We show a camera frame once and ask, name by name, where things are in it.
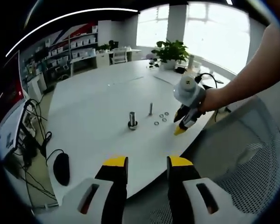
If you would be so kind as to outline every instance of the human hand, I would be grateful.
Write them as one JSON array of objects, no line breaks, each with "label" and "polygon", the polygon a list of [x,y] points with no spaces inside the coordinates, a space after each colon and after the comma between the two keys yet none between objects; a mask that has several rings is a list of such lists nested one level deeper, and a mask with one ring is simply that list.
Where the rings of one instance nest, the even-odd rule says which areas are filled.
[{"label": "human hand", "polygon": [[207,89],[205,91],[205,98],[198,107],[198,110],[205,113],[218,110],[223,106],[225,106],[223,89]]}]

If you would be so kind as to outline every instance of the human arm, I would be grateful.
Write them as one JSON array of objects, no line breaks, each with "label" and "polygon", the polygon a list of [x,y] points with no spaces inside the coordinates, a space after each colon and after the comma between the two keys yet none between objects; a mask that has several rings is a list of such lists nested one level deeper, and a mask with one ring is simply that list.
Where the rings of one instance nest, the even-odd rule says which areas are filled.
[{"label": "human arm", "polygon": [[248,98],[280,81],[280,31],[274,25],[265,29],[252,60],[221,89],[208,89],[201,112],[217,110]]}]

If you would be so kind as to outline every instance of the computer mouse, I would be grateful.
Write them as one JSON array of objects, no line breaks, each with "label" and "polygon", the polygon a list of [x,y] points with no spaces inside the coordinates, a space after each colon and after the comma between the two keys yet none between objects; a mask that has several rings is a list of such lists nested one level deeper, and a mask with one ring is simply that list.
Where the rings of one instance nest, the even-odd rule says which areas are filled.
[{"label": "computer mouse", "polygon": [[67,186],[70,182],[70,163],[69,155],[60,153],[53,164],[53,172],[56,180],[63,186]]}]

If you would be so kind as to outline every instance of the metal standoff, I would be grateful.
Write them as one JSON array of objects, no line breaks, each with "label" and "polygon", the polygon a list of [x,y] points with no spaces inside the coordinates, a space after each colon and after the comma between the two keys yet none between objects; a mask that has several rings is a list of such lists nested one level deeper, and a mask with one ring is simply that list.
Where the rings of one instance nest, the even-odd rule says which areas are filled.
[{"label": "metal standoff", "polygon": [[150,103],[149,105],[149,116],[153,115],[153,103]]},{"label": "metal standoff", "polygon": [[138,122],[135,120],[135,112],[130,112],[129,114],[130,116],[130,121],[127,123],[127,126],[129,127],[129,129],[131,130],[136,130]]}]

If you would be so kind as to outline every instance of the window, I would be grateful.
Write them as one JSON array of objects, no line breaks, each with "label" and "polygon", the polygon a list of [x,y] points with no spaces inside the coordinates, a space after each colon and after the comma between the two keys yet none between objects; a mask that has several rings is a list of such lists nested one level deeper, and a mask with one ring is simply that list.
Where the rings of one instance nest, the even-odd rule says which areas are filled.
[{"label": "window", "polygon": [[248,58],[248,14],[214,3],[189,3],[183,42],[189,53],[238,74]]},{"label": "window", "polygon": [[137,46],[156,47],[158,41],[166,41],[169,5],[140,12],[137,26]]}]

